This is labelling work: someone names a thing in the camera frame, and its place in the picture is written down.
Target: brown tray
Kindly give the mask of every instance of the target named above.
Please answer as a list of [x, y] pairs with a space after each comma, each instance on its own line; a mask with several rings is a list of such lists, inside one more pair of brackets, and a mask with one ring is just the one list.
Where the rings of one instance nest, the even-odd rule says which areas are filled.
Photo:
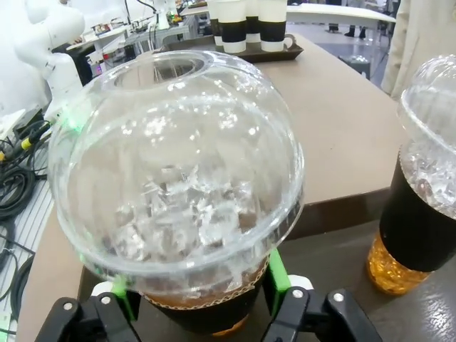
[[[286, 44], [284, 44], [284, 50], [280, 52], [265, 52], [262, 51], [260, 43], [248, 43], [246, 51], [241, 53], [234, 53], [234, 55], [250, 63], [292, 61], [304, 50], [302, 49], [302, 47], [296, 44], [296, 39], [292, 34], [286, 34], [285, 39], [287, 38], [291, 39], [291, 45], [287, 46]], [[215, 45], [213, 36], [189, 39], [188, 41], [171, 43], [162, 47], [162, 51], [178, 50], [203, 50], [224, 52], [222, 46]]]

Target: amber liquid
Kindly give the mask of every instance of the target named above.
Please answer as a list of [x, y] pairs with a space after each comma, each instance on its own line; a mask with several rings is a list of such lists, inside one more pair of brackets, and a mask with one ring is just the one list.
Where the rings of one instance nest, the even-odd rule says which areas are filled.
[[394, 295], [406, 294], [430, 275], [408, 269], [394, 260], [383, 245], [379, 233], [370, 248], [367, 267], [373, 283], [381, 291]]

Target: stool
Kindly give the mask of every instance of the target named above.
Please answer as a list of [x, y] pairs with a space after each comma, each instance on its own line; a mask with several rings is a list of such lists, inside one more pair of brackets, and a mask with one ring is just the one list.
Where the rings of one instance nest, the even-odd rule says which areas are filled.
[[339, 56], [338, 58], [361, 75], [365, 73], [368, 80], [371, 79], [371, 62], [367, 58], [360, 55]]

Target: beige curtain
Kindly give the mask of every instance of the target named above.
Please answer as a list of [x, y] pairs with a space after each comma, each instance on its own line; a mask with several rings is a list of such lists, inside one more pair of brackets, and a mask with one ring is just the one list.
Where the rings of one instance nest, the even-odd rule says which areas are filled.
[[382, 88], [398, 100], [421, 64], [456, 54], [455, 0], [402, 0]]

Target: paper cup with black sleeve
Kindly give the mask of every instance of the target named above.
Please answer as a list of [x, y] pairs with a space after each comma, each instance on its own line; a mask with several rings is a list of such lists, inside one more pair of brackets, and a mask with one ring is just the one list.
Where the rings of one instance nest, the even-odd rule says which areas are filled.
[[247, 43], [259, 43], [259, 0], [247, 0]]
[[217, 14], [226, 53], [240, 53], [246, 49], [247, 0], [217, 0]]
[[261, 0], [259, 25], [261, 49], [266, 52], [284, 50], [286, 0]]
[[214, 35], [215, 45], [223, 46], [222, 31], [220, 30], [219, 17], [217, 14], [217, 0], [208, 0], [207, 9], [211, 20], [212, 34]]

